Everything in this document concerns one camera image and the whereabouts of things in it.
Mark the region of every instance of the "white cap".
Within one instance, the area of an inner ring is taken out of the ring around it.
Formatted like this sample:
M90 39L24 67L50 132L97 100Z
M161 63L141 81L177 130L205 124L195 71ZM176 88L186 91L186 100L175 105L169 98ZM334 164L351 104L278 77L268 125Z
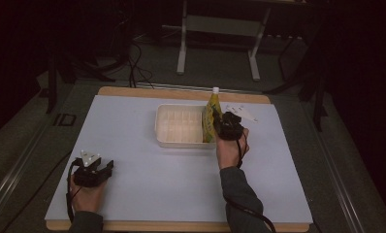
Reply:
M219 88L218 88L217 86L215 86L215 87L213 88L213 93L214 93L214 94L218 94L218 91L219 91Z

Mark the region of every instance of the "human hand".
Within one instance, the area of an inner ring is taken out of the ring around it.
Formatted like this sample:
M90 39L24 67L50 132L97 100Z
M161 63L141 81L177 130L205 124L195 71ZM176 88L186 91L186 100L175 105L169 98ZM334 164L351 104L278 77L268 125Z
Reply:
M243 134L239 139L241 146L241 157L243 157L250 147L247 144L248 129L244 128ZM236 167L240 161L239 148L236 141L225 141L218 137L216 133L216 154L220 170L227 167Z
M76 212L97 213L102 204L103 193L108 181L105 180L96 187L83 187L75 185L74 177L75 175L72 175L70 179L70 196L73 208Z

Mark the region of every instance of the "food container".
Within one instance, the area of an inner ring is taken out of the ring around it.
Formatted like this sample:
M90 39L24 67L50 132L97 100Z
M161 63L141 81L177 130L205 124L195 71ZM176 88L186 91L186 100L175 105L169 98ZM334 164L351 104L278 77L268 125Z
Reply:
M160 105L155 123L160 147L214 149L215 143L203 143L204 109L197 105Z

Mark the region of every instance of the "gray sleeve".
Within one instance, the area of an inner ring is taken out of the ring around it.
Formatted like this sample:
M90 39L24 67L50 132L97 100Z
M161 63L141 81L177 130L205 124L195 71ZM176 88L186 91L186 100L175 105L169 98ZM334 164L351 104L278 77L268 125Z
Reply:
M263 213L263 204L247 183L244 171L237 167L220 170L223 195L248 210ZM265 222L226 204L226 217L232 233L271 232Z
M92 212L76 212L69 233L102 233L103 217Z

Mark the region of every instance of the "yellow bottle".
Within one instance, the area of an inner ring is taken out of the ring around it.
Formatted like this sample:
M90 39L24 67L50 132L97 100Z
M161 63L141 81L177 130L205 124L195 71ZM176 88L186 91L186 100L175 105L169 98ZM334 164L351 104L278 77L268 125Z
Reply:
M213 127L213 112L217 111L221 117L221 108L218 100L219 88L214 87L211 97L208 101L208 104L205 107L205 110L202 113L202 128L203 128L203 142L204 143L214 143L215 142L215 132Z

